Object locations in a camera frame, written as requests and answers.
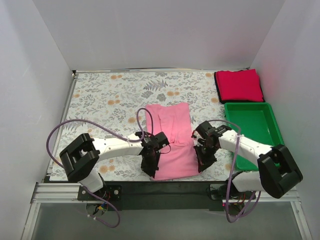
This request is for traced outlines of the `pink t shirt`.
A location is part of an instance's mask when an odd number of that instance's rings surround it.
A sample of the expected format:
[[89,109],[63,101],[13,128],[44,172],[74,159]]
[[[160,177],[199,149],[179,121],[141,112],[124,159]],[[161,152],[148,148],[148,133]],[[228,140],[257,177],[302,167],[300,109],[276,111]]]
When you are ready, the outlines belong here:
[[169,146],[162,149],[158,170],[153,179],[167,181],[197,176],[198,159],[192,139],[189,104],[182,102],[172,106],[148,104],[145,114],[147,131],[156,135],[163,132]]

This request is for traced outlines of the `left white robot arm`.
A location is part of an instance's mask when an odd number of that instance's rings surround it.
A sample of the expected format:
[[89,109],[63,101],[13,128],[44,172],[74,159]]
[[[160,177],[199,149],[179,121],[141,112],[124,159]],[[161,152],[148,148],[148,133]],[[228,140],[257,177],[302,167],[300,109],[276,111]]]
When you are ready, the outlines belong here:
[[67,180],[80,183],[95,200],[101,200],[106,196],[107,186],[102,176],[94,170],[100,160],[141,156],[141,170],[149,177],[155,177],[161,150],[169,145],[164,132],[152,135],[140,131],[124,138],[91,138],[83,133],[65,147],[59,157]]

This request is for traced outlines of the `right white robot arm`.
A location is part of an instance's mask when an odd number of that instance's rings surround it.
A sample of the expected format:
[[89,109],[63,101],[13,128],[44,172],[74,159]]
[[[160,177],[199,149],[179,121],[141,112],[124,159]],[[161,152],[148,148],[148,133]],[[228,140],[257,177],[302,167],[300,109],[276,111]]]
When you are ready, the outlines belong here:
[[215,156],[219,149],[233,153],[233,157],[242,158],[254,164],[257,171],[230,172],[225,190],[227,198],[237,199],[245,192],[266,192],[275,199],[281,198],[303,180],[289,149],[278,144],[271,146],[245,137],[239,130],[233,130],[225,121],[219,127],[213,127],[210,121],[204,121],[193,131],[192,138],[198,172],[203,172],[217,161]]

